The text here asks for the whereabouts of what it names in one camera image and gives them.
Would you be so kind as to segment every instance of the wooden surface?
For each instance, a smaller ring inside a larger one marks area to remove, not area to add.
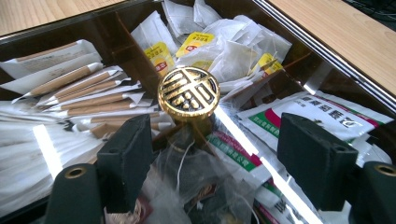
[[[124,0],[0,0],[0,36]]]
[[[268,0],[396,95],[396,32],[341,0]],[[0,36],[122,0],[0,0]]]
[[[268,0],[396,95],[396,32],[341,0]]]

